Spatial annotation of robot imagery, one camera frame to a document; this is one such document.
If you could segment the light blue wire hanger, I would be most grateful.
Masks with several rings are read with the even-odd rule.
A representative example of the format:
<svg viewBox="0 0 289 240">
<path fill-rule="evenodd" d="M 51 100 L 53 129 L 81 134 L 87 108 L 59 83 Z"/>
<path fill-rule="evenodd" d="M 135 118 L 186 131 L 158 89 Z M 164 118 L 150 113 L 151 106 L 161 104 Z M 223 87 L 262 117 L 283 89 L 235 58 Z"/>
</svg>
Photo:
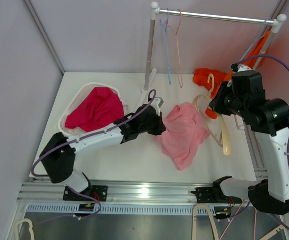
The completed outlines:
<svg viewBox="0 0 289 240">
<path fill-rule="evenodd" d="M 170 52 L 169 52 L 169 36 L 168 36 L 168 27 L 169 27 L 169 13 L 167 13 L 167 18 L 165 21 L 159 20 L 160 23 L 160 32 L 161 32 L 161 41 L 165 54 L 165 62 L 167 69 L 168 83 L 172 85 L 172 76 L 171 76 L 171 66 L 170 66 Z"/>
</svg>

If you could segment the crimson red t shirt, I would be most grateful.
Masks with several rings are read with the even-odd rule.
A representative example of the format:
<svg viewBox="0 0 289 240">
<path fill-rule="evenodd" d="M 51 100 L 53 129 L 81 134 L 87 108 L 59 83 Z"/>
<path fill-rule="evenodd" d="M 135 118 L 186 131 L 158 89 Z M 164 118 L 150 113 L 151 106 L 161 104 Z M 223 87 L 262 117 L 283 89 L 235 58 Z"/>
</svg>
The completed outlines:
<svg viewBox="0 0 289 240">
<path fill-rule="evenodd" d="M 96 87 L 65 121 L 68 129 L 86 133 L 102 129 L 124 117 L 119 96 L 109 87 Z"/>
</svg>

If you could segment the orange t shirt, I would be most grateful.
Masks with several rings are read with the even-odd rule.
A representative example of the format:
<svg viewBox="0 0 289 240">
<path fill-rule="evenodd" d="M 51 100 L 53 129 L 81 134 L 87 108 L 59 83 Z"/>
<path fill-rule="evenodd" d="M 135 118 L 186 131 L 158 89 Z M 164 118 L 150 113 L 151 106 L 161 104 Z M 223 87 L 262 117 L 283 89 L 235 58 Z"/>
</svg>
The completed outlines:
<svg viewBox="0 0 289 240">
<path fill-rule="evenodd" d="M 242 59 L 244 60 L 260 54 L 271 32 L 270 30 L 264 36 L 256 39 Z M 233 71 L 226 73 L 209 68 L 197 68 L 194 73 L 193 82 L 200 87 L 205 87 L 210 93 L 210 98 L 213 100 L 219 91 L 221 83 L 229 82 L 233 73 Z"/>
</svg>

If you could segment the pink wire hanger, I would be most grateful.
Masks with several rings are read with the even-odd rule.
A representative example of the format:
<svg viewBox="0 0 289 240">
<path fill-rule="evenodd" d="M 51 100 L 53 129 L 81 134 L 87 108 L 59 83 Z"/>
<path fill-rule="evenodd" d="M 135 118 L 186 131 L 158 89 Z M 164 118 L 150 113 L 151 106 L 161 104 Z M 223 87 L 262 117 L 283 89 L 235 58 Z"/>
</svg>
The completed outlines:
<svg viewBox="0 0 289 240">
<path fill-rule="evenodd" d="M 176 46 L 176 66 L 175 66 L 175 68 L 176 68 L 176 75 L 177 75 L 178 83 L 179 83 L 180 88 L 182 89 L 184 86 L 184 81 L 183 81 L 183 74 L 182 74 L 182 62 L 181 62 L 179 32 L 180 32 L 180 28 L 182 25 L 183 15 L 182 15 L 182 11 L 180 9 L 178 9 L 178 11 L 180 12 L 180 19 L 179 19 L 179 23 L 177 25 L 177 28 L 173 28 L 172 26 L 169 26 L 169 29 L 172 31 L 172 33 L 175 36 L 175 46 Z"/>
</svg>

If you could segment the beige wooden hanger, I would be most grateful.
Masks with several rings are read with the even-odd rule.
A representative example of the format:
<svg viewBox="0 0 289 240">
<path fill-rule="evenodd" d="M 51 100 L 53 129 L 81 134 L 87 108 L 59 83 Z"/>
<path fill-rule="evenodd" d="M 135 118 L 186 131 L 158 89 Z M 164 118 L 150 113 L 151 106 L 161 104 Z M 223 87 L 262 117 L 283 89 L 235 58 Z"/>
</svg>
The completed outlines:
<svg viewBox="0 0 289 240">
<path fill-rule="evenodd" d="M 216 118 L 212 118 L 207 114 L 207 111 L 212 114 L 214 113 L 209 107 L 209 103 L 212 101 L 212 93 L 216 87 L 215 77 L 213 74 L 209 74 L 207 83 L 211 84 L 211 89 L 207 94 L 197 95 L 193 100 L 192 105 L 195 107 L 197 114 L 200 116 L 200 119 L 210 136 L 214 139 L 217 145 L 222 148 L 223 154 L 225 156 L 230 156 L 233 152 L 232 143 L 224 117 L 219 113 L 215 113 Z"/>
</svg>

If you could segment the white t shirt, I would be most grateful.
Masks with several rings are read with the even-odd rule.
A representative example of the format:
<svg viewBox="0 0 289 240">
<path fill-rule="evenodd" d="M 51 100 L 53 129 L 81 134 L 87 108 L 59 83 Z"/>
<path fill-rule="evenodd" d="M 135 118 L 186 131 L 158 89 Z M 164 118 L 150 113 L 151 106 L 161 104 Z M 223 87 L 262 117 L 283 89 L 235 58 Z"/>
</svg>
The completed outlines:
<svg viewBox="0 0 289 240">
<path fill-rule="evenodd" d="M 128 102 L 127 102 L 126 100 L 124 100 L 124 99 L 122 98 L 122 96 L 121 96 L 120 93 L 118 93 L 117 95 L 118 95 L 118 97 L 119 97 L 119 99 L 120 99 L 120 101 L 121 101 L 121 103 L 122 103 L 124 115 L 126 116 L 127 114 L 130 113 L 129 104 L 128 104 Z"/>
</svg>

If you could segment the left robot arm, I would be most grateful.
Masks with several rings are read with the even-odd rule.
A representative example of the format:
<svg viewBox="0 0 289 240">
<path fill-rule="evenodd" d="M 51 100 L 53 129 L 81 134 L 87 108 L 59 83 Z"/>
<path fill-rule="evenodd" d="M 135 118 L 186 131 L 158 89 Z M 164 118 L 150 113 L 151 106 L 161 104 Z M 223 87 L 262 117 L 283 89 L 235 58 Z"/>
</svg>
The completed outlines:
<svg viewBox="0 0 289 240">
<path fill-rule="evenodd" d="M 144 104 L 135 113 L 77 138 L 66 137 L 61 132 L 54 134 L 40 154 L 39 161 L 53 184 L 66 186 L 76 197 L 86 201 L 92 196 L 93 185 L 83 172 L 75 169 L 77 157 L 125 144 L 144 133 L 160 136 L 165 131 L 161 107 Z"/>
</svg>

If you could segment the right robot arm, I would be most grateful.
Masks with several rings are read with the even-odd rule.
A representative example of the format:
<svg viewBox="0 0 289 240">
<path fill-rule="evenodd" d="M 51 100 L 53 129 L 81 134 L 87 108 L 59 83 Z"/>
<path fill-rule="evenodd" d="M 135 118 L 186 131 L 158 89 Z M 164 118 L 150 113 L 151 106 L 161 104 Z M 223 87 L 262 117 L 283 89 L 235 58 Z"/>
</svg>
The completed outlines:
<svg viewBox="0 0 289 240">
<path fill-rule="evenodd" d="M 247 181 L 225 176 L 213 182 L 212 197 L 248 200 L 260 212 L 289 213 L 289 105 L 266 98 L 262 75 L 246 65 L 234 65 L 229 82 L 223 81 L 209 107 L 219 116 L 243 119 L 260 146 L 267 179 Z"/>
</svg>

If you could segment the pink t shirt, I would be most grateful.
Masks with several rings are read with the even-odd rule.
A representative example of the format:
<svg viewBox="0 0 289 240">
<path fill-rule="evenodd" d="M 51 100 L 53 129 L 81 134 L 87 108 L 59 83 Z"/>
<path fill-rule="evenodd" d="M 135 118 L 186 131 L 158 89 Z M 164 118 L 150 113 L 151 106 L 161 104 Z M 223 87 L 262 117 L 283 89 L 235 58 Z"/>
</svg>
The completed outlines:
<svg viewBox="0 0 289 240">
<path fill-rule="evenodd" d="M 191 103 L 176 105 L 163 118 L 163 124 L 166 131 L 155 140 L 161 143 L 162 153 L 173 160 L 179 171 L 183 171 L 193 163 L 210 132 Z"/>
</svg>

